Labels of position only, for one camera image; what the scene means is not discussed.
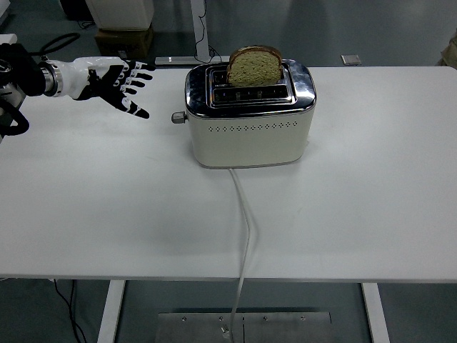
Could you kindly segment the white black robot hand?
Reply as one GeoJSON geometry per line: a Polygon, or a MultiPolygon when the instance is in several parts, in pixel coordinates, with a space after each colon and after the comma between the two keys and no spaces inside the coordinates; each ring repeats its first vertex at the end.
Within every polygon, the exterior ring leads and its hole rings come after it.
{"type": "Polygon", "coordinates": [[[153,79],[155,66],[114,56],[81,57],[53,64],[63,77],[63,95],[77,101],[100,98],[120,111],[149,118],[149,113],[129,97],[153,79]]]}

